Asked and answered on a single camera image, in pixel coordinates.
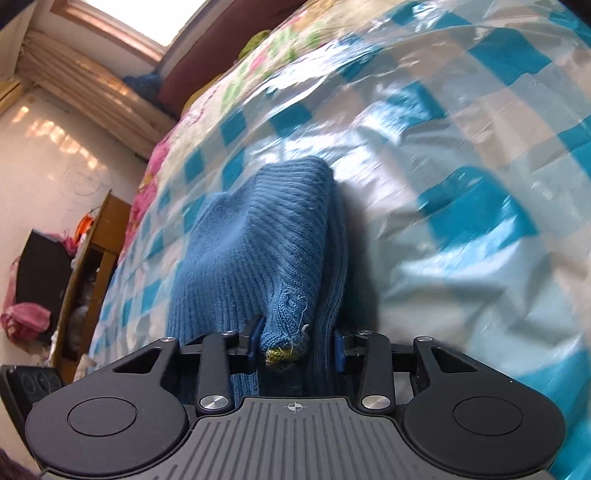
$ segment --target wooden window frame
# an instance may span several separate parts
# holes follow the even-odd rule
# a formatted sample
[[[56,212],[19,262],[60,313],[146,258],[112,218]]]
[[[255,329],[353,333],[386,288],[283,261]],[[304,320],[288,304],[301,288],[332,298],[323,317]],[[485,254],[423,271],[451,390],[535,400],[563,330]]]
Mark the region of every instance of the wooden window frame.
[[[167,50],[151,38],[82,0],[54,0],[50,11],[111,40],[153,66],[162,60]]]

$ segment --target silver screw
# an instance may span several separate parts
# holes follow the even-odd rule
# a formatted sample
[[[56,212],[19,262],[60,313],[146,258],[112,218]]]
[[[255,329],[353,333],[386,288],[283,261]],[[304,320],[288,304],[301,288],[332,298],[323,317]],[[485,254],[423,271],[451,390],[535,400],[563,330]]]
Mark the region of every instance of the silver screw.
[[[390,399],[383,395],[368,395],[363,398],[361,404],[370,410],[383,410],[390,406]]]
[[[230,401],[223,395],[208,395],[203,397],[199,403],[206,410],[220,410],[220,408],[227,407]]]

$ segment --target beige curtain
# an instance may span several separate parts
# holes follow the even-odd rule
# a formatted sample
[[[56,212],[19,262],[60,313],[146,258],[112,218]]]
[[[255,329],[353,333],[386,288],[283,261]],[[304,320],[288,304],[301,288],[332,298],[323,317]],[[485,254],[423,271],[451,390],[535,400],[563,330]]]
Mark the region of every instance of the beige curtain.
[[[84,113],[144,158],[175,124],[109,70],[42,32],[28,33],[17,73]]]

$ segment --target wooden cabinet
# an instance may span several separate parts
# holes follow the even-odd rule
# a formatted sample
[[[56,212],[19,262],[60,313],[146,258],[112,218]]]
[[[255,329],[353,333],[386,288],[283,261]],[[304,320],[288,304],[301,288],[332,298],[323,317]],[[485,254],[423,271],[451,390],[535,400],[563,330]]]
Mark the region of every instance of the wooden cabinet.
[[[80,357],[88,353],[90,348],[100,309],[115,271],[117,258],[123,248],[130,209],[129,204],[109,192],[84,244],[80,247],[82,250],[66,289],[57,324],[56,344],[50,357],[50,365],[59,370],[66,383],[72,383]],[[96,280],[83,324],[80,348],[74,352],[66,345],[67,325],[76,307],[82,282],[90,271],[96,272]]]

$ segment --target mattress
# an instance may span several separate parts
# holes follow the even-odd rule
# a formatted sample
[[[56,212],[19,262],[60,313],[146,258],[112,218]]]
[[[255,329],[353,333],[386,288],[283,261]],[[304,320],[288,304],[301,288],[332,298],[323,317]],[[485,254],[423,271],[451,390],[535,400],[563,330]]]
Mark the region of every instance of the mattress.
[[[238,65],[161,144],[91,354],[104,365],[167,334],[209,196],[313,155],[345,198],[350,321],[437,337],[548,395],[568,426],[553,474],[591,478],[591,30],[553,0],[324,4],[301,31],[344,15],[334,39],[257,85]]]

